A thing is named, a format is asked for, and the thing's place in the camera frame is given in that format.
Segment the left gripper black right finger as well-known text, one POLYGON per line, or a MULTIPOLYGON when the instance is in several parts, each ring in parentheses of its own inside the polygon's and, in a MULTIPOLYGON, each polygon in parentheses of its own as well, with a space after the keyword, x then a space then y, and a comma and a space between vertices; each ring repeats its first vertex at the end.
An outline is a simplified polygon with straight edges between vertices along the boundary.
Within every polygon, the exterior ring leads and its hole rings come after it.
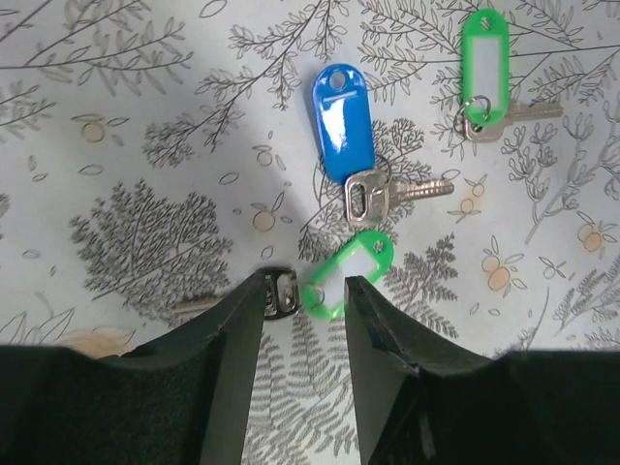
POLYGON ((615 464, 619 355, 518 351, 491 359, 345 283, 365 464, 615 464))

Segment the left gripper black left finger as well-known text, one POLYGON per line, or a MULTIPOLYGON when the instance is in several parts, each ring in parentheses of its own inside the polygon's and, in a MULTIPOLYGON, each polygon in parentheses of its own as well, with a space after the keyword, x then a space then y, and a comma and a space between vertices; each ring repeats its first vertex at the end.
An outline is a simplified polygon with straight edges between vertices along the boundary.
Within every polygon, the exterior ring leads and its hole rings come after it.
POLYGON ((254 273, 193 320, 124 356, 1 350, 5 464, 237 464, 264 325, 254 273))

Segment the green tag key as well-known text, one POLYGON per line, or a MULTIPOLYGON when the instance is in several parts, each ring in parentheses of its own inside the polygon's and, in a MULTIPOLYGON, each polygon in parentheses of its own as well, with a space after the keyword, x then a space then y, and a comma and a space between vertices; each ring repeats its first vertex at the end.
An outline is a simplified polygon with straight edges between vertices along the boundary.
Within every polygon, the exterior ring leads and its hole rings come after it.
POLYGON ((462 104, 454 122, 466 140, 491 143, 518 121, 563 115, 557 103, 526 104, 510 92, 510 30, 494 9, 470 14, 462 29, 462 104))
POLYGON ((344 313, 344 287, 349 277, 363 277, 374 284, 387 274, 394 259, 394 245, 383 232, 363 231, 350 239, 308 279, 301 280, 290 267, 260 269, 266 282, 263 317, 288 318, 300 310, 317 319, 333 320, 344 313))

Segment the blue tag key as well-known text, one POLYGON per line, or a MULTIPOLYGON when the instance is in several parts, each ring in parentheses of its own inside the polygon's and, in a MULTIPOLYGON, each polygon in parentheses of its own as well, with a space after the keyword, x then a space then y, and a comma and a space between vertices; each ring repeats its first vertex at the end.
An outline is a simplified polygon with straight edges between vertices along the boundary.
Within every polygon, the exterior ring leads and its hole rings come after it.
POLYGON ((325 173, 344 187, 350 225, 375 227, 395 205, 454 191, 447 179, 398 181, 389 169, 376 167, 368 91, 357 68, 349 64, 325 67, 314 80, 312 102, 325 173))

